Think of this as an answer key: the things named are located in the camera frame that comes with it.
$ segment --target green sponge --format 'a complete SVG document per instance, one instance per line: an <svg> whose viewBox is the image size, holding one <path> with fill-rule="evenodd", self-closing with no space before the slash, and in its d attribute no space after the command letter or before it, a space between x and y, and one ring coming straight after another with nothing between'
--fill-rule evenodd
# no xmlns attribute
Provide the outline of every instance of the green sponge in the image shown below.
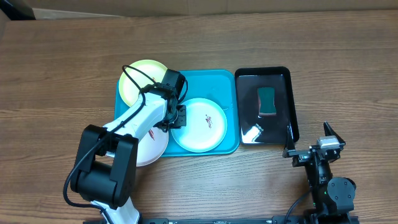
<svg viewBox="0 0 398 224"><path fill-rule="evenodd" d="M275 115L275 90L271 87L261 87L257 89L257 93L259 96L259 116Z"/></svg>

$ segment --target white plate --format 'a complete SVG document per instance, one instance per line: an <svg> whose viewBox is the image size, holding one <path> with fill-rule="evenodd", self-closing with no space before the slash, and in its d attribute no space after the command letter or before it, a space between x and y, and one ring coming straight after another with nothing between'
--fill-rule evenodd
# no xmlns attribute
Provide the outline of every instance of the white plate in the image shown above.
<svg viewBox="0 0 398 224"><path fill-rule="evenodd" d="M155 60L139 60L132 63L130 66L144 72L153 80L155 80L155 82L162 82L163 77L167 71L166 66ZM141 88L145 87L148 84L153 84L152 81L150 81L143 74L131 68L126 68L126 71ZM125 102L125 104L127 104L128 106L132 106L138 99L138 92L139 91L137 87L133 84L133 82L130 81L127 75L122 73L119 79L119 93L123 102Z"/></svg>
<svg viewBox="0 0 398 224"><path fill-rule="evenodd" d="M187 107L187 125L171 129L177 144L191 152L206 152L218 146L227 129L221 107L204 98L194 98L182 104Z"/></svg>
<svg viewBox="0 0 398 224"><path fill-rule="evenodd" d="M169 133L164 133L159 128L151 128L138 144L137 167L155 162L166 150L168 143ZM106 155L114 157L113 152L107 152Z"/></svg>

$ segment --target wood grain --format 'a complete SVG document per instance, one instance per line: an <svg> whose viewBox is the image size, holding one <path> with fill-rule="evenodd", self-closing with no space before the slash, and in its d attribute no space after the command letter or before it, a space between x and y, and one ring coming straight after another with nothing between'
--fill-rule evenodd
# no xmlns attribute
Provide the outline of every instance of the wood grain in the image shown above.
<svg viewBox="0 0 398 224"><path fill-rule="evenodd" d="M0 222L81 223L62 185L88 124L112 120L121 66L290 69L306 149L328 120L347 141L335 176L358 185L361 223L398 223L398 11L8 22L0 45ZM282 146L159 159L132 193L145 217L280 215L307 189ZM80 196L70 192L73 200ZM310 208L310 200L295 213Z"/></svg>

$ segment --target blue tray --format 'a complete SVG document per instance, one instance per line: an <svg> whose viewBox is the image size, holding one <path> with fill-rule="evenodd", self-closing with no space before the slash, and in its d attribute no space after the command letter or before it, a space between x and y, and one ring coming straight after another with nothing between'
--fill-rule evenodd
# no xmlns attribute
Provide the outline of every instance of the blue tray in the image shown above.
<svg viewBox="0 0 398 224"><path fill-rule="evenodd" d="M187 70L180 71L188 80L188 92L184 101L192 98L206 98L217 103L225 112L227 131L225 138L216 148L202 153L195 153L180 147L169 132L169 144L162 157L172 156L207 156L217 154L231 154L239 146L239 121L236 103L235 79L227 70ZM127 111L119 94L119 82L116 85L116 101L114 118L118 118Z"/></svg>

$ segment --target black cable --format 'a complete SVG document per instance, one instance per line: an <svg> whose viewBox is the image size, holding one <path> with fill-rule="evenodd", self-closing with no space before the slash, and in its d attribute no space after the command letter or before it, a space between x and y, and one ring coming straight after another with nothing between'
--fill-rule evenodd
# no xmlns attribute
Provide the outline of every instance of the black cable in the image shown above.
<svg viewBox="0 0 398 224"><path fill-rule="evenodd" d="M188 92L188 80L185 79L185 84L187 85L187 88L185 90L185 93L181 96L181 99L178 100L178 104L182 103L182 101L185 99L185 96L187 95Z"/></svg>
<svg viewBox="0 0 398 224"><path fill-rule="evenodd" d="M141 70L139 70L139 69L136 69L136 68L134 68L134 67L132 67L132 66L130 66L130 65L123 65L123 66L122 66L122 69L123 69L124 74L126 74L126 75L129 77L129 79L130 79L134 84L136 84L136 82L133 81L132 78L127 74L127 71L126 71L126 69L125 69L126 67L127 67L127 68L131 68L131 69L133 69L133 70L135 70L135 71L137 71L137 72L143 74L143 75L144 75L145 77L147 77L150 81L152 81L154 84L156 84L155 80L153 80L150 76L148 76L147 74L145 74L143 71L141 71Z"/></svg>
<svg viewBox="0 0 398 224"><path fill-rule="evenodd" d="M128 72L126 71L126 69L124 67L130 67L128 65L124 65L122 67L123 72L126 74L126 76L130 79L130 81L133 82L133 84L135 84L135 86L138 88L139 93L142 95L142 103L140 105L140 107L138 107L138 109L132 114L130 115L128 118L126 118L124 121L122 121L118 126L116 126L114 129L112 129L111 131L107 132L105 134L105 136L103 138L101 138L81 159L80 161L76 164L76 166L70 171L67 179L65 180L65 184L63 185L63 199L66 201L67 204L73 206L73 207L78 207L78 208L97 208L101 211L101 213L104 214L105 218L107 219L107 221L110 224L113 224L112 220L109 217L109 214L107 213L107 211L99 206L99 205L92 205L92 204L82 204L82 203L75 203L72 202L69 198L68 198L68 185L70 182L70 179L72 178L72 175L76 172L77 168L79 168L79 166L81 165L81 163L91 154L91 153L95 153L103 144L104 142L111 137L112 134L114 134L117 130L119 130L120 128L122 128L127 122L129 122L131 119L133 119L133 117L135 117L136 114L138 114L138 112L140 112L140 110L144 107L145 105L145 94L143 92L141 92L141 88L140 86L131 78L131 76L128 74ZM149 78L151 81L153 81L153 79L151 79L150 77L148 77L144 72L133 68L135 70L137 70L138 72L144 74L147 78Z"/></svg>
<svg viewBox="0 0 398 224"><path fill-rule="evenodd" d="M313 152L313 159L315 163L315 172L316 172L316 179L315 179L315 185L313 186L314 189L316 189L319 186L319 164L318 164L318 157L315 152Z"/></svg>
<svg viewBox="0 0 398 224"><path fill-rule="evenodd" d="M293 203L293 205L289 208L289 210L288 210L287 213L286 213L285 220L284 220L284 224L287 224L287 219L288 219L289 215L292 213L293 209L296 207L296 205L297 205L298 203L300 203L302 200L304 200L310 193L311 193L311 190L309 190L308 192L306 192L305 194L303 194L300 198L298 198L298 199Z"/></svg>

